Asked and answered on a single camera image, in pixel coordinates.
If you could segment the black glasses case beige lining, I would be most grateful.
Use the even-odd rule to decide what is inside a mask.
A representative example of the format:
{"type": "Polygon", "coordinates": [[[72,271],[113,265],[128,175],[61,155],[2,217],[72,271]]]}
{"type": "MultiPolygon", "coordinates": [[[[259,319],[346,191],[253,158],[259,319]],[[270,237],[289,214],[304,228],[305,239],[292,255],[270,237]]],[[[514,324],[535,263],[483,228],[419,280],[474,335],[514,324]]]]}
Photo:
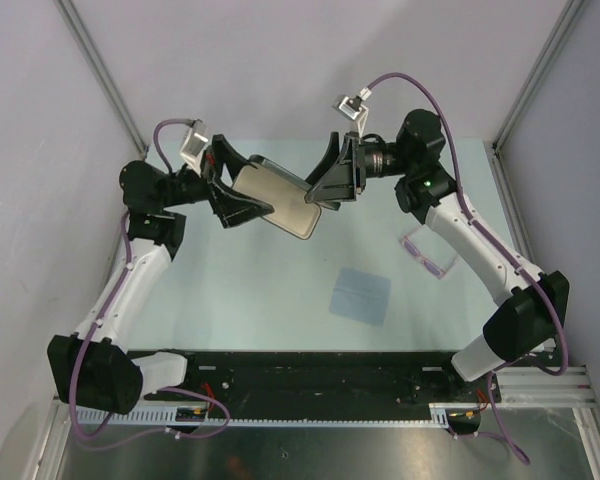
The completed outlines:
{"type": "Polygon", "coordinates": [[[310,185],[301,177],[261,155],[252,155],[233,180],[232,188],[269,204],[273,212],[264,219],[301,240],[313,234],[322,210],[338,211],[339,202],[306,203],[310,185]]]}

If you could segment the light blue cleaning cloth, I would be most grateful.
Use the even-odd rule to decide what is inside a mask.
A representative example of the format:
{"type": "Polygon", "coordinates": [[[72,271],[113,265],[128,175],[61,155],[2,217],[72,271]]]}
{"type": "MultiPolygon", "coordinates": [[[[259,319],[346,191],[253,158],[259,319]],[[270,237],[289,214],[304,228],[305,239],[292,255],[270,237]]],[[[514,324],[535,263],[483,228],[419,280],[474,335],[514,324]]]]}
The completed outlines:
{"type": "Polygon", "coordinates": [[[371,326],[386,318],[391,294],[389,278],[342,268],[335,282],[329,312],[371,326]]]}

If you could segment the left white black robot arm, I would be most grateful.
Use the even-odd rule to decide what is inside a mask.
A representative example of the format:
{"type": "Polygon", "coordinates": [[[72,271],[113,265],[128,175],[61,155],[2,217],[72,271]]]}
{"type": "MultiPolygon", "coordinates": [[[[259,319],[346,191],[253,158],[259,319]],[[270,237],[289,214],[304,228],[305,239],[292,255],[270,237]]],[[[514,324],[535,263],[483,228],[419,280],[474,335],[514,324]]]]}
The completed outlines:
{"type": "Polygon", "coordinates": [[[47,347],[61,401],[71,408],[127,414],[142,397],[165,388],[182,400],[199,392],[201,376],[184,355],[159,351],[131,358],[128,343],[135,320],[184,239],[186,217],[173,207],[206,202],[225,228],[272,213],[270,204],[222,180],[224,172],[236,177],[248,164],[223,135],[215,135],[201,153],[200,171],[184,165],[167,173],[140,160],[122,168],[123,256],[86,318],[47,347]]]}

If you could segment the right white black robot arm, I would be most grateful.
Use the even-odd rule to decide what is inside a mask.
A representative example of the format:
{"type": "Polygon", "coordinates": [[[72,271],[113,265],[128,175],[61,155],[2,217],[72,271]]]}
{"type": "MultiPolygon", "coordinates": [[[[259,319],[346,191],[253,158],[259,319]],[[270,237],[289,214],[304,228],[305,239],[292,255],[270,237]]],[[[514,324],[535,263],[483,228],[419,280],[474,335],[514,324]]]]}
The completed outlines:
{"type": "Polygon", "coordinates": [[[464,401],[477,389],[477,379],[504,364],[513,364],[549,339],[564,343],[563,324],[569,282],[559,271],[550,274],[503,243],[486,224],[457,175],[441,164],[449,146],[441,115],[411,111],[395,141],[365,134],[365,107],[339,109],[352,131],[333,133],[328,149],[308,177],[308,203],[354,201],[372,178],[397,177],[397,203],[406,214],[441,237],[469,265],[490,293],[497,309],[481,334],[451,359],[441,376],[443,393],[464,401]]]}

